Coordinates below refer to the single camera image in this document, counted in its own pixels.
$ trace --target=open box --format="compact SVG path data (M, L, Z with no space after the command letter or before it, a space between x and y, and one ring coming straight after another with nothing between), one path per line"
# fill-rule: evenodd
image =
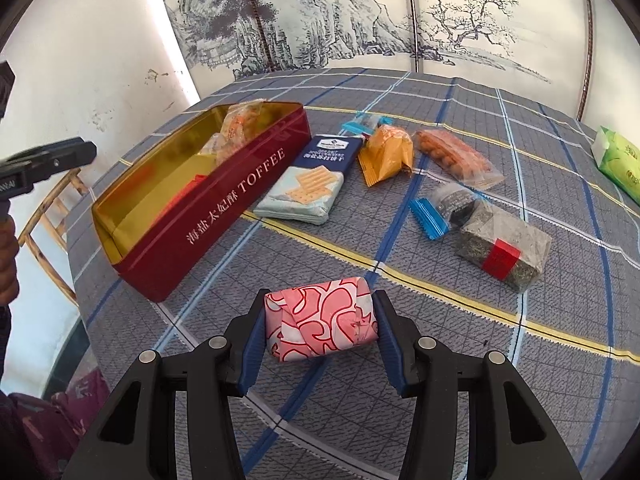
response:
M309 142L299 103L265 102L256 136L217 165L199 155L229 105L196 115L139 158L92 207L111 265L162 301L226 229L268 190ZM196 176L205 175L199 182Z

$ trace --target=metal bolt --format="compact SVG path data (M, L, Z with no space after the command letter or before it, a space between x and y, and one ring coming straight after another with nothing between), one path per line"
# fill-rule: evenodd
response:
M436 348L436 340L433 337L424 336L418 339L418 346L425 350L432 350Z
M501 365L505 361L504 354L495 350L493 352L489 352L489 361L494 365Z
M209 339L209 346L211 348L224 348L226 346L226 338L221 335L217 335Z
M140 354L140 357L138 357L141 363L150 363L155 358L156 353L153 350L145 350L144 352L142 352L142 354Z

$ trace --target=red label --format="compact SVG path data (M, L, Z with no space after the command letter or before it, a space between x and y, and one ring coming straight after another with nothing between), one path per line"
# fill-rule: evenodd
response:
M498 238L494 248L482 264L482 270L494 278L503 280L506 278L520 257L520 250Z

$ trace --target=pink wrapped candy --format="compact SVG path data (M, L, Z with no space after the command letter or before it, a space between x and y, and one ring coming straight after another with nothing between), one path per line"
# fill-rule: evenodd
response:
M264 297L267 346L282 361L348 350L378 339L369 285L347 278Z

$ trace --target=bright light strip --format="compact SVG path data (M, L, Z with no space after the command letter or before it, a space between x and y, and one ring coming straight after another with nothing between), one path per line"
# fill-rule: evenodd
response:
M171 66L174 68L175 75L178 78L182 92L187 99L189 106L196 104L200 101L200 95L196 90L196 85L193 83L191 74L187 69L187 64L184 62L184 57L180 51L178 40L175 38L174 29L171 26L169 15L166 13L164 7L164 0L146 0L148 3L148 9L153 17L156 29L164 46Z

